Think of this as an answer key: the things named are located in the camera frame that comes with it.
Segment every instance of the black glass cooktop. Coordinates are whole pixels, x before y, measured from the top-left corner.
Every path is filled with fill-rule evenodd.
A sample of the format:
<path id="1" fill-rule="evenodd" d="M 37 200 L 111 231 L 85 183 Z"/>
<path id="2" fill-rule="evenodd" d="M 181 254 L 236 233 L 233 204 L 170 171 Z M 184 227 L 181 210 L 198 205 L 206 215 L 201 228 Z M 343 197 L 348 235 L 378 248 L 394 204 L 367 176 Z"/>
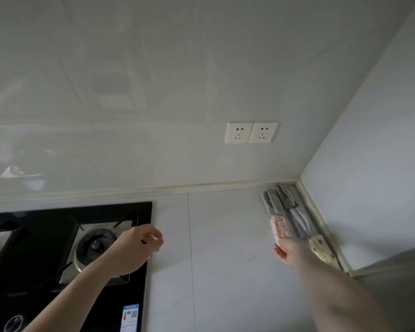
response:
<path id="1" fill-rule="evenodd" d="M 151 212 L 152 202 L 0 213 L 0 224 L 12 223 L 25 233 L 0 261 L 0 331 L 15 316 L 28 324 L 66 286 L 59 283 L 61 271 L 83 225 L 127 218 L 141 225 L 151 222 Z M 127 282 L 102 290 L 82 331 L 120 331 L 123 307 L 136 304 L 141 331 L 146 264 L 127 276 Z"/>

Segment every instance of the outlet plate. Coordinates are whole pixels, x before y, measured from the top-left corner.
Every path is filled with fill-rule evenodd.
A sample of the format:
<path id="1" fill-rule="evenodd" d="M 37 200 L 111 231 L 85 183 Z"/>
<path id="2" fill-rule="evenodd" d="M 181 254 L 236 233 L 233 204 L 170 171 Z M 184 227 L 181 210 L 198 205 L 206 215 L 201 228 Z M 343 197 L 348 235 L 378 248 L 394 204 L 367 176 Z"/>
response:
<path id="1" fill-rule="evenodd" d="M 269 143 L 277 130 L 278 122 L 255 122 L 249 143 Z"/>
<path id="2" fill-rule="evenodd" d="M 253 122 L 229 122 L 226 127 L 225 143 L 247 143 Z"/>

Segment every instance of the gas stove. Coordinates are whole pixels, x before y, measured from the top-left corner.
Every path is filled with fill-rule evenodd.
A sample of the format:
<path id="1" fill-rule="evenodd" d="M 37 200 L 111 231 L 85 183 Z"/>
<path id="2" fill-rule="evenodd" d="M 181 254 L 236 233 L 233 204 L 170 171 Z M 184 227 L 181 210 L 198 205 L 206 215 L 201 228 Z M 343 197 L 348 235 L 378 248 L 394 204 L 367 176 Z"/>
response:
<path id="1" fill-rule="evenodd" d="M 0 331 L 18 332 L 125 230 L 151 222 L 152 202 L 0 213 Z M 82 331 L 141 331 L 146 264 L 112 278 Z"/>

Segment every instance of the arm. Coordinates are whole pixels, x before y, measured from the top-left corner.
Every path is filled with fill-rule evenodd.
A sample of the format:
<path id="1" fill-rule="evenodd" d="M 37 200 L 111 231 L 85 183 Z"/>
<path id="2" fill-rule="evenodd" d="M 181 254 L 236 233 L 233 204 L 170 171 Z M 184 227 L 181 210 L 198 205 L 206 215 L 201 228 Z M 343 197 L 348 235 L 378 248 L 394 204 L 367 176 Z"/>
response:
<path id="1" fill-rule="evenodd" d="M 319 331 L 392 332 L 380 306 L 354 279 L 291 238 L 274 250 L 297 271 Z"/>
<path id="2" fill-rule="evenodd" d="M 106 283 L 112 277 L 137 270 L 160 250 L 162 244 L 163 235 L 152 225 L 133 227 L 123 232 L 102 256 L 84 268 L 35 317 L 24 332 L 79 331 Z"/>

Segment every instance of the person's left hand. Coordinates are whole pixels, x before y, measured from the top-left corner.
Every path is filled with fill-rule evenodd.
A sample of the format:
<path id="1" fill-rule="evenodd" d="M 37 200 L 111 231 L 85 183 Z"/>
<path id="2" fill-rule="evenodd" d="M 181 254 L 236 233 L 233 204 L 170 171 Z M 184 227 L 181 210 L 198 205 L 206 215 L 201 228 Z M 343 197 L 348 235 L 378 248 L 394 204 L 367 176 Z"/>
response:
<path id="1" fill-rule="evenodd" d="M 132 273 L 163 245 L 163 234 L 150 224 L 124 231 L 94 263 L 102 264 L 109 277 Z"/>

